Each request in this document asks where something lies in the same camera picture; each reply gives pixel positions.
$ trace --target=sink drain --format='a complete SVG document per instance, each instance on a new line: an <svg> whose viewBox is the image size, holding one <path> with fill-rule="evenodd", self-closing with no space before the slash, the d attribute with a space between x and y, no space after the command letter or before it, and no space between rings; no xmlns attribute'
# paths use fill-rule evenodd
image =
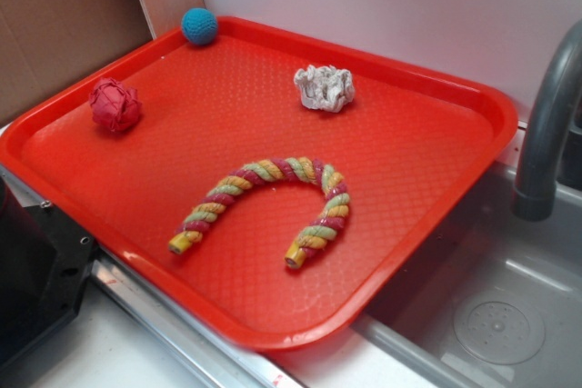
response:
<svg viewBox="0 0 582 388"><path fill-rule="evenodd" d="M455 311L455 334L463 347L488 363L522 363L541 348L545 329L539 313L501 292L468 297Z"/></svg>

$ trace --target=gray faucet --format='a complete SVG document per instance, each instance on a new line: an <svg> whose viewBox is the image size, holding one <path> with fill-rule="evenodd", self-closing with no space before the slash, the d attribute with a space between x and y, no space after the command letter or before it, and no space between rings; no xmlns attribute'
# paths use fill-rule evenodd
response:
<svg viewBox="0 0 582 388"><path fill-rule="evenodd" d="M562 39L527 124L513 213L535 222L552 214L556 180L582 189L582 20Z"/></svg>

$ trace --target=sink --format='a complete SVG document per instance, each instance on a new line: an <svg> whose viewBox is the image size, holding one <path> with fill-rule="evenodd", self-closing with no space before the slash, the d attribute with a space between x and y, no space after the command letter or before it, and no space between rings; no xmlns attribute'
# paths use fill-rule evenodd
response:
<svg viewBox="0 0 582 388"><path fill-rule="evenodd" d="M494 164L356 322L438 385L582 381L582 196L560 186L553 215L525 222L514 176Z"/></svg>

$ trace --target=rope toy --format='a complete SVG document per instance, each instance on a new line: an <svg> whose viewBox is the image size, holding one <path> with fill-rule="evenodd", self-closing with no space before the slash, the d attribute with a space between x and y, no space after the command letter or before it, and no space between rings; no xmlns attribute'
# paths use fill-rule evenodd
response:
<svg viewBox="0 0 582 388"><path fill-rule="evenodd" d="M276 181L301 181L317 185L325 195L326 206L321 214L299 233L286 252L286 264L293 269L300 268L306 258L314 256L326 247L327 242L336 238L349 214L349 194L344 176L330 164L305 157L265 159L232 172L208 192L183 221L179 234L170 240L169 249L175 254L182 254L193 244L200 243L210 224L239 195L255 185Z"/></svg>

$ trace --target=white crumpled paper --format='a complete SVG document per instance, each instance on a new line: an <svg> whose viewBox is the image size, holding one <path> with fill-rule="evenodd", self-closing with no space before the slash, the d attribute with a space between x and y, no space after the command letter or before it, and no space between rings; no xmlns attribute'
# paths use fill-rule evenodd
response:
<svg viewBox="0 0 582 388"><path fill-rule="evenodd" d="M356 94L349 70L337 70L332 65L300 69L293 82L301 92L301 103L309 109L338 113Z"/></svg>

